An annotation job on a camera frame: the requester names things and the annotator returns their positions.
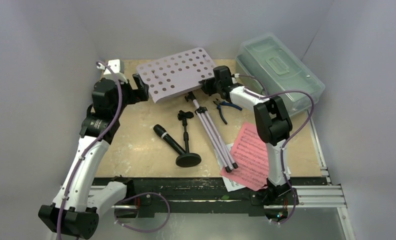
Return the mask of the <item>lilac folding music stand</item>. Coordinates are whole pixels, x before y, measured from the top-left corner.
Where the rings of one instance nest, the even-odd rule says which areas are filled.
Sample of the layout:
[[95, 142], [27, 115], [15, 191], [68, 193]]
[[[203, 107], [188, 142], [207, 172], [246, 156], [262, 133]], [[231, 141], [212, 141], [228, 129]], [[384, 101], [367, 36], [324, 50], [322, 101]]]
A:
[[230, 173], [237, 169], [238, 165], [228, 151], [208, 110], [193, 98], [193, 91], [201, 89], [203, 81], [214, 76], [215, 66], [208, 53], [203, 48], [196, 47], [139, 64], [136, 71], [149, 86], [148, 93], [154, 103], [162, 103], [184, 94], [187, 99], [192, 100], [196, 113], [223, 162], [224, 170]]

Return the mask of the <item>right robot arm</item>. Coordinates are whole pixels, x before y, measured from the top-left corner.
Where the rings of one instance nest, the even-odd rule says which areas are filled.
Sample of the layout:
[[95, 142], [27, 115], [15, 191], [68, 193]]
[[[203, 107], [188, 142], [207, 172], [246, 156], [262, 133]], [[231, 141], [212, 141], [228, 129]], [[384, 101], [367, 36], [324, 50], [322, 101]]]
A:
[[219, 94], [223, 100], [253, 111], [258, 136], [268, 151], [267, 189], [262, 202], [280, 203], [293, 189], [285, 157], [293, 124], [282, 98], [258, 94], [235, 82], [225, 65], [215, 67], [212, 76], [200, 80], [199, 84], [206, 95]]

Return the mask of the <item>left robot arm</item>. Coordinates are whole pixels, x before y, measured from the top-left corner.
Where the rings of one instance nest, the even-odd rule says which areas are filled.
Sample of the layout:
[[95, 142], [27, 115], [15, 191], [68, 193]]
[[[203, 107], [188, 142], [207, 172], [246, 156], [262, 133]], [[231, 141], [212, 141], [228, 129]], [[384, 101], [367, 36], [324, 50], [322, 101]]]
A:
[[90, 239], [100, 218], [117, 202], [124, 205], [135, 199], [132, 179], [113, 177], [94, 195], [90, 190], [98, 167], [120, 127], [121, 112], [127, 105], [149, 100], [149, 86], [138, 74], [133, 74], [137, 86], [133, 89], [128, 80], [121, 80], [121, 88], [109, 78], [95, 83], [92, 104], [86, 110], [81, 124], [80, 138], [73, 163], [58, 194], [49, 205], [42, 205], [38, 217], [58, 238], [64, 235], [77, 239]]

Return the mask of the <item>black handheld microphone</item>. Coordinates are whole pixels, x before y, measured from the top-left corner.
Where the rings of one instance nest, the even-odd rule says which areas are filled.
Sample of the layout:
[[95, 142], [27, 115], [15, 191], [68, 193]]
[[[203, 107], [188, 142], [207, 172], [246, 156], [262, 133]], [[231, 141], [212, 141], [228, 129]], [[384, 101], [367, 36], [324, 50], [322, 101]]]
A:
[[173, 137], [171, 137], [171, 135], [164, 127], [156, 124], [153, 127], [153, 131], [157, 134], [158, 137], [164, 140], [177, 154], [182, 155], [186, 153], [184, 148], [179, 143], [177, 143]]

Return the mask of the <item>clear plastic storage box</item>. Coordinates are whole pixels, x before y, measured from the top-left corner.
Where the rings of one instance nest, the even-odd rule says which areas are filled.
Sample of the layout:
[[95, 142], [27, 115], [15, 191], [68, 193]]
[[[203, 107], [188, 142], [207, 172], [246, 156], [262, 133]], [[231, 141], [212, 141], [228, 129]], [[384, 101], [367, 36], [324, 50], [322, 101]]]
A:
[[317, 103], [325, 85], [273, 33], [240, 44], [235, 58], [241, 82], [251, 91], [282, 93], [290, 116]]

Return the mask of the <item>pink sheet music page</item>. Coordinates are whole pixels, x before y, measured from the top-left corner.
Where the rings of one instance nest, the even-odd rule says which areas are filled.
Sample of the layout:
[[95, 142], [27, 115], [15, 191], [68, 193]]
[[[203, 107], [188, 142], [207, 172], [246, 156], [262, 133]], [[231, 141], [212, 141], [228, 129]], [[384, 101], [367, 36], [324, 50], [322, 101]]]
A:
[[220, 175], [252, 191], [265, 188], [269, 175], [269, 156], [266, 144], [258, 136], [256, 125], [245, 122], [234, 143], [228, 144], [227, 149], [238, 168], [230, 173], [222, 169]]

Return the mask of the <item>black desktop microphone stand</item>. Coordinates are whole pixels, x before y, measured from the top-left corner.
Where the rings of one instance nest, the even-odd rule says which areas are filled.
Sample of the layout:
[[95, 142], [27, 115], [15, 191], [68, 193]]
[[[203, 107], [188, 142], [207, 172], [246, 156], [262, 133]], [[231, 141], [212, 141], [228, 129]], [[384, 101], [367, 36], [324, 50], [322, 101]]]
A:
[[191, 111], [183, 111], [180, 110], [177, 114], [177, 118], [179, 121], [182, 121], [183, 126], [183, 141], [184, 141], [184, 151], [185, 153], [181, 153], [175, 160], [177, 166], [182, 168], [190, 168], [199, 165], [202, 161], [201, 156], [197, 153], [190, 152], [189, 145], [189, 133], [187, 130], [188, 119], [192, 119], [194, 114]]

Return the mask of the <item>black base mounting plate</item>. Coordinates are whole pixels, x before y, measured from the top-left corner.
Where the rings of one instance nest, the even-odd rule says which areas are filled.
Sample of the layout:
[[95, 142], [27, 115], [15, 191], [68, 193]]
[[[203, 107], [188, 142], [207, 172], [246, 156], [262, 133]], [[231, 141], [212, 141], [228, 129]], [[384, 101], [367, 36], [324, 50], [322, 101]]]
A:
[[220, 177], [133, 177], [127, 196], [116, 203], [113, 214], [120, 219], [153, 218], [157, 213], [247, 214], [250, 217], [286, 217], [299, 205], [288, 191], [269, 199], [267, 189], [242, 188], [228, 192]]

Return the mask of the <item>white sheet music page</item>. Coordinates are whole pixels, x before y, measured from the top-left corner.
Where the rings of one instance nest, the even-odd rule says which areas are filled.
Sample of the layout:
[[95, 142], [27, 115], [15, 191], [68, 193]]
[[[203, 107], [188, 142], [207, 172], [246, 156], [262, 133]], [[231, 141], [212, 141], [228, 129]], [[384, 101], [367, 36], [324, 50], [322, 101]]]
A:
[[[221, 160], [221, 158], [216, 150], [214, 151], [214, 153], [215, 153], [215, 157], [216, 157], [216, 161], [219, 166], [219, 169], [223, 170], [224, 169], [223, 161]], [[237, 191], [237, 190], [241, 190], [241, 189], [245, 188], [244, 185], [241, 185], [233, 180], [230, 180], [229, 178], [227, 178], [225, 176], [222, 176], [222, 180], [226, 187], [227, 192], [233, 192], [233, 191]]]

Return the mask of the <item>aluminium rail frame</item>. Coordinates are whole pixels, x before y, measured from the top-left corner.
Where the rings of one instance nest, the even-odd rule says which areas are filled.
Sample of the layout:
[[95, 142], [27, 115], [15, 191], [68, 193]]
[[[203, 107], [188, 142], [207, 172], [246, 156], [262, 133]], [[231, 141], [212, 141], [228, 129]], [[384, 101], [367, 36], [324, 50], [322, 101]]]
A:
[[[353, 240], [355, 235], [353, 233], [351, 223], [349, 221], [348, 211], [343, 189], [340, 185], [332, 184], [329, 176], [329, 171], [325, 166], [324, 157], [321, 152], [320, 143], [314, 123], [309, 122], [313, 144], [316, 148], [319, 160], [319, 167], [322, 175], [320, 177], [299, 176], [292, 178], [292, 186], [296, 189], [293, 194], [296, 200], [299, 200], [299, 205], [292, 206], [292, 210], [286, 217], [281, 217], [277, 214], [275, 218], [264, 216], [273, 226], [279, 226], [280, 222], [285, 220], [289, 215], [297, 213], [299, 210], [305, 209], [321, 209], [326, 211], [333, 209], [335, 213], [335, 222], [338, 224], [341, 237], [345, 240]], [[110, 181], [110, 177], [98, 177], [93, 180], [90, 195], [94, 195], [101, 191]]]

